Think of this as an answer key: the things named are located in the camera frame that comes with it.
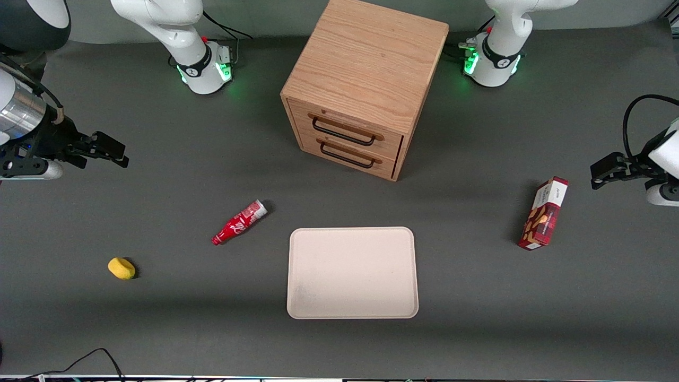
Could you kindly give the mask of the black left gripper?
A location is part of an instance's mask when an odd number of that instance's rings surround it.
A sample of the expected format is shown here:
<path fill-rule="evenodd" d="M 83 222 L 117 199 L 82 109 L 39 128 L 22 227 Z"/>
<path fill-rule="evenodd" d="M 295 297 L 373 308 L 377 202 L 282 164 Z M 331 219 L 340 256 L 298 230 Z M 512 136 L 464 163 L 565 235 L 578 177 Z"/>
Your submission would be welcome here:
<path fill-rule="evenodd" d="M 591 188 L 601 189 L 616 181 L 642 178 L 668 180 L 670 174 L 670 129 L 665 128 L 631 157 L 613 152 L 591 165 Z"/>

